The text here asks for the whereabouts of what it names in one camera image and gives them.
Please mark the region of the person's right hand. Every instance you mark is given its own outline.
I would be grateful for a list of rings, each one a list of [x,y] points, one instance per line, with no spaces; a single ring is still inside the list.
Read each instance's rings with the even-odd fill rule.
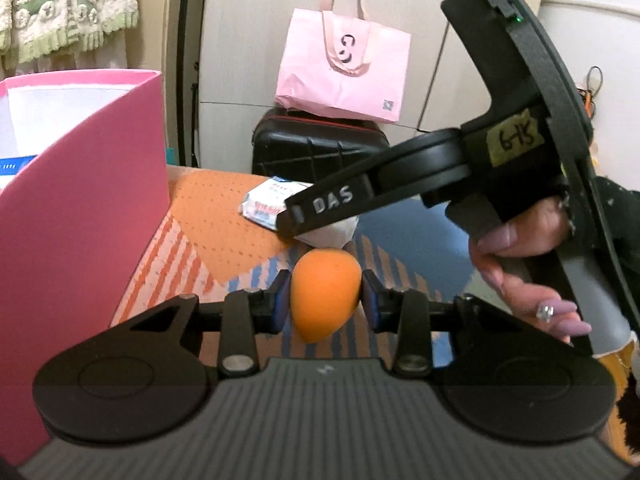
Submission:
[[[576,304],[549,286],[524,282],[504,270],[501,263],[548,254],[564,242],[569,232],[561,200],[549,197],[478,240],[469,239],[472,263],[512,314],[567,344],[573,337],[592,331],[591,325],[580,318]]]

